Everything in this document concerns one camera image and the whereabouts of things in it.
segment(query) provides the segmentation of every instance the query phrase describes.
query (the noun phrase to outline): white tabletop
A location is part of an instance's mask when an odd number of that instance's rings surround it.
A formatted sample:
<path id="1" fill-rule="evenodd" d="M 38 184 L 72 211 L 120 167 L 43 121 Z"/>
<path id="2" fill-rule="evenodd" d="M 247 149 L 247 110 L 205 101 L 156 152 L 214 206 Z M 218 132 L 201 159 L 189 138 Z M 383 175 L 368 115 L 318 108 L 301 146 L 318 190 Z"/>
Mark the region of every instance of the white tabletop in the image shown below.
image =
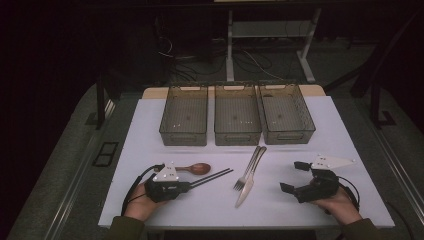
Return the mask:
<path id="1" fill-rule="evenodd" d="M 206 147 L 164 146 L 159 134 L 165 99 L 141 99 L 137 105 L 118 166 L 103 208 L 99 225 L 109 227 L 120 215 L 123 199 L 135 178 L 148 167 L 174 162 L 175 166 L 209 163 L 213 174 L 226 168 L 233 172 L 180 194 L 160 208 L 146 222 L 152 229 L 316 229 L 337 226 L 333 217 L 318 207 L 299 204 L 297 199 L 280 189 L 280 182 L 295 187 L 312 179 L 311 172 L 296 170 L 295 161 L 312 162 L 318 154 L 355 159 L 356 164 L 334 169 L 359 190 L 360 212 L 377 227 L 394 226 L 362 160 L 330 97 L 305 97 L 316 131 L 308 144 L 270 145 L 258 165 L 255 184 L 239 207 L 234 205 L 239 192 L 234 183 L 244 173 L 255 146 L 215 146 L 214 101 L 208 113 Z M 179 172 L 180 181 L 192 182 L 204 176 Z"/>

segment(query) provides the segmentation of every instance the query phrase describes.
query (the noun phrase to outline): transparent storage bin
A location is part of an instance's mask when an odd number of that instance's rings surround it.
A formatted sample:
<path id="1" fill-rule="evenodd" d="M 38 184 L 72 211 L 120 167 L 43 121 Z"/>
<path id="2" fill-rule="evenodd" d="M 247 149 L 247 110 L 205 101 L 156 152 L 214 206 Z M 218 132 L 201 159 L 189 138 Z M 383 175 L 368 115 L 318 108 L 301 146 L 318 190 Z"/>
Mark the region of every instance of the transparent storage bin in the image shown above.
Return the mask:
<path id="1" fill-rule="evenodd" d="M 306 144 L 315 125 L 296 84 L 259 81 L 259 108 L 267 145 Z"/>
<path id="2" fill-rule="evenodd" d="M 261 138 L 261 122 L 253 82 L 215 84 L 215 144 L 253 146 Z"/>
<path id="3" fill-rule="evenodd" d="M 180 83 L 169 87 L 159 132 L 165 146 L 206 146 L 208 86 Z"/>

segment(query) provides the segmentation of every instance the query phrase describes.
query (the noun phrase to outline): table knife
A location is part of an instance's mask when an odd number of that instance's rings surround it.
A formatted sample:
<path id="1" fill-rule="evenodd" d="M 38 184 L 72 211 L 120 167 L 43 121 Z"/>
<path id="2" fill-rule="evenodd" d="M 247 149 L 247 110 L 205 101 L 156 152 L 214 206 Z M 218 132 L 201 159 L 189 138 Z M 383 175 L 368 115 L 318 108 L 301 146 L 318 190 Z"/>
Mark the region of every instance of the table knife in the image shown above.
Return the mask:
<path id="1" fill-rule="evenodd" d="M 253 175 L 255 174 L 256 167 L 259 164 L 259 160 L 261 160 L 262 155 L 265 153 L 266 149 L 266 147 L 261 147 L 261 149 L 259 150 L 258 156 L 250 170 L 249 176 L 247 177 L 246 184 L 244 185 L 243 190 L 241 191 L 240 196 L 237 199 L 236 208 L 238 208 L 246 199 L 247 195 L 249 195 L 249 192 L 253 187 Z"/>

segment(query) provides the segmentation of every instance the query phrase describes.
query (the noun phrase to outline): wooden spoon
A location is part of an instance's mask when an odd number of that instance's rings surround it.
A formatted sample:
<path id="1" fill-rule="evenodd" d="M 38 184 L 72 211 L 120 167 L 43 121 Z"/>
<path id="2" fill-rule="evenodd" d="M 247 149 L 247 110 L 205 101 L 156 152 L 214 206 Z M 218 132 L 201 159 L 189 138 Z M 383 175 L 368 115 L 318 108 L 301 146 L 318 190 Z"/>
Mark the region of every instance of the wooden spoon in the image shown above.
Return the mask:
<path id="1" fill-rule="evenodd" d="M 211 165 L 207 163 L 196 163 L 189 167 L 175 167 L 177 171 L 188 171 L 194 175 L 204 175 L 211 170 Z"/>

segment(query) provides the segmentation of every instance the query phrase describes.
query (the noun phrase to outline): human hand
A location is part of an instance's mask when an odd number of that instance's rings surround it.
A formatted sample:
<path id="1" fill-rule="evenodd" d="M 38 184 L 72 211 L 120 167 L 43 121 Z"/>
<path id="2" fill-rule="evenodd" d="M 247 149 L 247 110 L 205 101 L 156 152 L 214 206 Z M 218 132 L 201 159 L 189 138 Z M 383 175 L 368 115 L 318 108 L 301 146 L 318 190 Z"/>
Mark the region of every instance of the human hand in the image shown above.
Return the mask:
<path id="1" fill-rule="evenodd" d="M 359 214 L 358 210 L 356 210 L 349 195 L 341 187 L 339 187 L 334 196 L 327 199 L 315 200 L 311 203 L 329 211 L 342 225 L 347 225 L 362 219 L 362 216 Z"/>
<path id="2" fill-rule="evenodd" d="M 144 194 L 146 194 L 146 189 L 144 183 L 141 183 L 131 194 L 130 202 L 127 205 L 124 216 L 144 222 L 157 208 L 167 203 L 167 201 L 155 203 L 149 197 L 144 196 Z"/>

